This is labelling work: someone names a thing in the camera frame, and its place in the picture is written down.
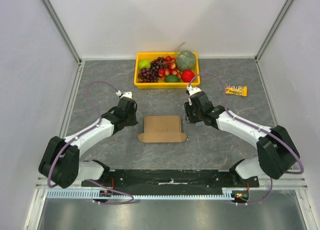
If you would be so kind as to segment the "brown cardboard box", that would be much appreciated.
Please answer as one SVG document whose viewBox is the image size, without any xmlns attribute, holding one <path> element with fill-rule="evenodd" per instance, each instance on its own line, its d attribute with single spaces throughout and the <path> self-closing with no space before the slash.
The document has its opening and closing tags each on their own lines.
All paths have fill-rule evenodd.
<svg viewBox="0 0 320 230">
<path fill-rule="evenodd" d="M 181 143 L 187 139 L 179 115 L 146 116 L 143 133 L 137 137 L 143 143 Z"/>
</svg>

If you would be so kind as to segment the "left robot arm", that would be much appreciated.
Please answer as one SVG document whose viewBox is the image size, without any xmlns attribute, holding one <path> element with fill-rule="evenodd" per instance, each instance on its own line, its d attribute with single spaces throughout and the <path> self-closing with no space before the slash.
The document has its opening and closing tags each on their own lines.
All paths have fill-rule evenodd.
<svg viewBox="0 0 320 230">
<path fill-rule="evenodd" d="M 137 125 L 137 108 L 132 92 L 124 92 L 116 106 L 85 129 L 64 138 L 52 137 L 38 167 L 39 173 L 47 177 L 48 187 L 66 189 L 75 181 L 87 180 L 99 187 L 106 186 L 110 181 L 107 172 L 110 168 L 98 160 L 80 161 L 80 158 L 100 141 Z"/>
</svg>

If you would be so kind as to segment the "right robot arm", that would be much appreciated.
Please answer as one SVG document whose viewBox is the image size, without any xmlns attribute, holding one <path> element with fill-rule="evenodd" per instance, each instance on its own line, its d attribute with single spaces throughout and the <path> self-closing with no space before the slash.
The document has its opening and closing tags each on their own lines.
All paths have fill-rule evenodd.
<svg viewBox="0 0 320 230">
<path fill-rule="evenodd" d="M 186 119 L 191 124 L 203 122 L 206 126 L 235 135 L 257 150 L 257 157 L 237 162 L 229 174 L 235 187 L 242 186 L 247 179 L 267 175 L 278 180 L 291 173 L 298 164 L 303 171 L 300 154 L 288 131 L 277 125 L 268 127 L 248 121 L 222 105 L 214 106 L 208 96 L 198 87 L 188 87 L 188 101 L 184 103 Z"/>
</svg>

